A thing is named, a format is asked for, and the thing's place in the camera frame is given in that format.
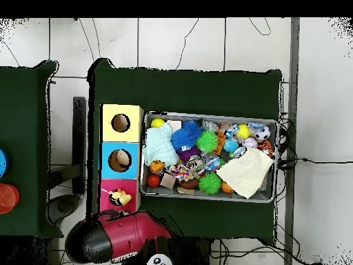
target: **dark green table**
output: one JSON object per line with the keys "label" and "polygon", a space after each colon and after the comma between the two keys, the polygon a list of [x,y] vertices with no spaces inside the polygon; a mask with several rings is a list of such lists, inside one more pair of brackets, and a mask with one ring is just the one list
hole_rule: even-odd
{"label": "dark green table", "polygon": [[[139,105],[144,110],[231,117],[279,118],[281,72],[163,71],[112,68],[98,59],[88,72],[88,213],[97,211],[100,104]],[[209,238],[249,237],[273,242],[274,202],[215,202],[142,197],[140,209],[163,217],[184,235]]]}
{"label": "dark green table", "polygon": [[47,83],[57,62],[34,68],[0,67],[0,148],[10,166],[0,179],[20,193],[17,206],[0,215],[0,235],[61,237],[46,216],[48,200]]}

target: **wooden ball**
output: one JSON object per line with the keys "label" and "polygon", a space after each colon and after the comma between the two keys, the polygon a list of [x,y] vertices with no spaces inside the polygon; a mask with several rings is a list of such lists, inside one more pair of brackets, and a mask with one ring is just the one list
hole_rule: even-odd
{"label": "wooden ball", "polygon": [[199,181],[197,178],[194,178],[189,181],[181,181],[179,182],[179,185],[184,189],[195,189],[197,185],[199,185]]}

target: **red toy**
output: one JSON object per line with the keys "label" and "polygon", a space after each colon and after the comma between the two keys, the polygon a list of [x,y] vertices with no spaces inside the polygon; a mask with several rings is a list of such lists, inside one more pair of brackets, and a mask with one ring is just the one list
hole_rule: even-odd
{"label": "red toy", "polygon": [[161,178],[155,174],[150,175],[147,179],[147,185],[151,188],[157,188],[161,183]]}

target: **light blue cloth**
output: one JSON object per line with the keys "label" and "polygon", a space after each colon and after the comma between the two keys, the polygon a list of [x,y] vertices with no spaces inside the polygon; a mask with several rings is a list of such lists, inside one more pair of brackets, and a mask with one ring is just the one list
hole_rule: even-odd
{"label": "light blue cloth", "polygon": [[147,129],[146,146],[142,148],[146,166],[153,161],[162,161],[165,167],[177,164],[179,157],[170,143],[172,134],[173,130],[167,123]]}

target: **orange ball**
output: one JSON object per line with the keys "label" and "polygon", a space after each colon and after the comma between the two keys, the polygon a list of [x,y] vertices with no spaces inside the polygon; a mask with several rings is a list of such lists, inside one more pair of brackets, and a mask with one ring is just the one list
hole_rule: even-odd
{"label": "orange ball", "polygon": [[228,193],[228,194],[234,192],[234,190],[231,189],[231,188],[229,187],[229,185],[228,185],[227,183],[225,183],[224,181],[222,182],[222,190],[223,190],[224,193]]}

